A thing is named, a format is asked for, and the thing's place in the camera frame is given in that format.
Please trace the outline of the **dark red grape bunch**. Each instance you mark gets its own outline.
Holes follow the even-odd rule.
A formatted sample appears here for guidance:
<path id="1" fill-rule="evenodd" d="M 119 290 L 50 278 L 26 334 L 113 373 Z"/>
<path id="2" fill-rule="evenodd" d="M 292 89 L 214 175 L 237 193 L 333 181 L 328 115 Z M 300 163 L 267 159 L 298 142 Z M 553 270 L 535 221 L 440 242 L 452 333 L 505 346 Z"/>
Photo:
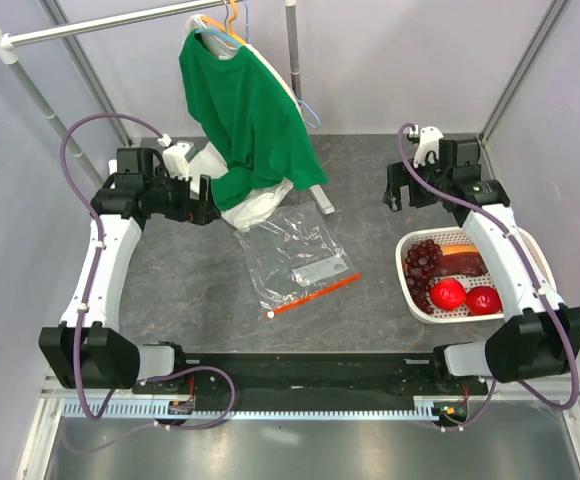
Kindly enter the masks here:
<path id="1" fill-rule="evenodd" d="M 416 307 L 428 315 L 434 312 L 429 292 L 435 284 L 433 273 L 442 256 L 441 246 L 426 239 L 413 243 L 404 260 L 404 276 L 411 298 Z"/>

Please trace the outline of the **red apple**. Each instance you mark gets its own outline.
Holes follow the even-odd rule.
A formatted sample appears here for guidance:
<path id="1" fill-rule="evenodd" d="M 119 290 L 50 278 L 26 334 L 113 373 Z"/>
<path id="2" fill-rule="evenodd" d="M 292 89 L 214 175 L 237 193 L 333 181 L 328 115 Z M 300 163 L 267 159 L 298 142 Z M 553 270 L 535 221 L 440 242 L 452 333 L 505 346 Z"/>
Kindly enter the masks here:
<path id="1" fill-rule="evenodd" d="M 498 292 L 493 287 L 477 286 L 466 295 L 466 307 L 473 316 L 492 315 L 502 309 Z"/>
<path id="2" fill-rule="evenodd" d="M 430 289 L 429 297 L 437 308 L 454 311 L 465 304 L 467 293 L 458 280 L 443 278 Z"/>

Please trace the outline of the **clear orange zip top bag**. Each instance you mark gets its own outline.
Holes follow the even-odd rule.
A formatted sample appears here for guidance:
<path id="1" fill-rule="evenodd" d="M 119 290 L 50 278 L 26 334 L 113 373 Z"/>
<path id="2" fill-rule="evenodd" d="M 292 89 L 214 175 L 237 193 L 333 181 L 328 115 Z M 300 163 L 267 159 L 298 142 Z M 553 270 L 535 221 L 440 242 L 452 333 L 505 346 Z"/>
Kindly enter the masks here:
<path id="1" fill-rule="evenodd" d="M 264 222 L 235 232 L 267 318 L 300 307 L 361 278 L 311 202 L 280 207 Z"/>

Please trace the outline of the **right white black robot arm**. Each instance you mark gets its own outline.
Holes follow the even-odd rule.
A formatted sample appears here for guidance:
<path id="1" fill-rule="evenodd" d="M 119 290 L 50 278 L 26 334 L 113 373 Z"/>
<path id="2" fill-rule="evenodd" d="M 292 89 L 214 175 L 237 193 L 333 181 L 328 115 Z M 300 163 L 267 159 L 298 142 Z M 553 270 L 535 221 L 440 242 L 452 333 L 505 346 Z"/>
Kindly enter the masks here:
<path id="1" fill-rule="evenodd" d="M 406 134 L 412 158 L 387 168 L 383 201 L 402 208 L 440 202 L 476 246 L 502 301 L 503 325 L 486 341 L 435 349 L 438 362 L 428 381 L 447 394 L 464 376 L 501 383 L 573 372 L 580 350 L 580 307 L 569 307 L 551 286 L 526 246 L 502 185 L 481 177 L 480 145 L 474 136 L 444 136 L 435 127 Z"/>

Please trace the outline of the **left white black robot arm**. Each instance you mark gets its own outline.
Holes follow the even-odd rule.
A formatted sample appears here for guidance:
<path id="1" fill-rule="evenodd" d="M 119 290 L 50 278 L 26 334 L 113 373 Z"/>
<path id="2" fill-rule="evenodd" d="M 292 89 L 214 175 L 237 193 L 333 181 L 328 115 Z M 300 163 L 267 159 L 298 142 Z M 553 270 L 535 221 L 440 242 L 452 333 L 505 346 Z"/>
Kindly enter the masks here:
<path id="1" fill-rule="evenodd" d="M 43 328 L 38 340 L 63 387 L 129 389 L 142 377 L 139 348 L 119 332 L 121 293 L 152 216 L 199 226 L 219 218 L 209 177 L 191 175 L 196 153 L 191 142 L 164 151 L 122 147 L 88 201 L 94 217 L 77 286 L 58 326 Z"/>

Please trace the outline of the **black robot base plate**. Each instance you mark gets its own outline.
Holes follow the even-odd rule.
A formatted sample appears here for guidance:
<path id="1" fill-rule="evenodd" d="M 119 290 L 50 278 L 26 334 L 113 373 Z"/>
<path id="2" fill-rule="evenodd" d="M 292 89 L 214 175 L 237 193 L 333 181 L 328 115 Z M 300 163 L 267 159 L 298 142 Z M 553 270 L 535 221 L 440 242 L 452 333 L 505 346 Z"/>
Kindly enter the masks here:
<path id="1" fill-rule="evenodd" d="M 441 375 L 431 353 L 203 353 L 175 370 L 197 366 L 229 375 L 240 411 L 396 410 L 417 397 L 487 394 L 475 377 Z"/>

